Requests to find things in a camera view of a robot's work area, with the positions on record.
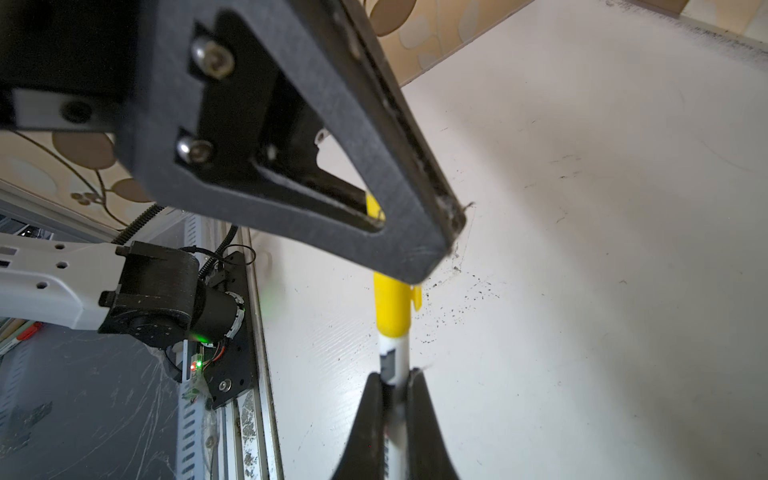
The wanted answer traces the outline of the pen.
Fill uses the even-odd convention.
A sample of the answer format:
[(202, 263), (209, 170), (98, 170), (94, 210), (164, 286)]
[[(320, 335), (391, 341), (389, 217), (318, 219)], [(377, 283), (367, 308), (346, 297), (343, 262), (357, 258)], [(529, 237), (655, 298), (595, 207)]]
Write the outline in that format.
[(385, 479), (408, 479), (406, 386), (410, 374), (408, 336), (379, 335), (380, 378), (383, 384)]

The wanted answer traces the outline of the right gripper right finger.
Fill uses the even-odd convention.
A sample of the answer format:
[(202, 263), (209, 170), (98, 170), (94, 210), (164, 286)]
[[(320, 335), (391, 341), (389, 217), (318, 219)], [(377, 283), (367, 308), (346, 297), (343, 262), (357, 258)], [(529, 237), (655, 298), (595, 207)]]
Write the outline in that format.
[(459, 479), (445, 446), (421, 369), (413, 369), (409, 373), (406, 387), (406, 431), (411, 479)]

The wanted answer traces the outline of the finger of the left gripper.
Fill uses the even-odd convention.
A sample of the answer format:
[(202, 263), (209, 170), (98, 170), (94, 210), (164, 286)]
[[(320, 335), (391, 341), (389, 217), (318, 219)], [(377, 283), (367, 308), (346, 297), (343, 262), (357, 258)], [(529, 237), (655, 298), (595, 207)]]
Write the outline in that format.
[(160, 204), (417, 284), (466, 218), (357, 1), (140, 1), (117, 156)]

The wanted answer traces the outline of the yellow pen cap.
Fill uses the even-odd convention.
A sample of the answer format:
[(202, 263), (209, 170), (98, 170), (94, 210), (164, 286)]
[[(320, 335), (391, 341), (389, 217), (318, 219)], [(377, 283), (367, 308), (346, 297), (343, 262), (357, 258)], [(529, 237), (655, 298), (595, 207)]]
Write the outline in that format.
[(422, 286), (409, 285), (379, 272), (373, 273), (376, 327), (389, 338), (406, 336), (412, 312), (422, 307)]

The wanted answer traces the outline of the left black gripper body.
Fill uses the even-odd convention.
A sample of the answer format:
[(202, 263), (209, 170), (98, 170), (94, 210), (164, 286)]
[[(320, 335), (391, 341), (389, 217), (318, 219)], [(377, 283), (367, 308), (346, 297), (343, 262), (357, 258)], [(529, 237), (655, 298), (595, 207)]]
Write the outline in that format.
[(140, 6), (2, 2), (2, 129), (114, 131), (133, 81)]

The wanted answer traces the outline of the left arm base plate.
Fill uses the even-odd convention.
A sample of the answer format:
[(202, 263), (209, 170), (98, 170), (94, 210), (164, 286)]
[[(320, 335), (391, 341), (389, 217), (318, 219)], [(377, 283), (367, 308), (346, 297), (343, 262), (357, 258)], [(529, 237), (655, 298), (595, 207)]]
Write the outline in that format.
[(232, 250), (198, 282), (190, 332), (174, 347), (182, 397), (191, 403), (217, 410), (257, 383), (248, 283), (254, 259)]

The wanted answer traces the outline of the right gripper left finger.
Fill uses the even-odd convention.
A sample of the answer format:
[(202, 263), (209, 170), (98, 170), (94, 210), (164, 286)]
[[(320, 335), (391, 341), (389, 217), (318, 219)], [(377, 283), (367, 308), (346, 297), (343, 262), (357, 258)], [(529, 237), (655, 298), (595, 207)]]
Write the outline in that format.
[(384, 478), (384, 392), (378, 373), (366, 380), (350, 434), (333, 480)]

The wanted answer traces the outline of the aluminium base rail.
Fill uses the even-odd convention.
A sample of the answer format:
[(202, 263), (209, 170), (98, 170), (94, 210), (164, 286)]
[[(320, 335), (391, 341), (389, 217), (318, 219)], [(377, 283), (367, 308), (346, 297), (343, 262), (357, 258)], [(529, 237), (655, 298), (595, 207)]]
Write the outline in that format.
[(178, 479), (281, 479), (284, 476), (252, 234), (239, 228), (226, 249), (230, 264), (210, 285), (237, 295), (239, 331), (218, 353), (188, 343), (178, 394)]

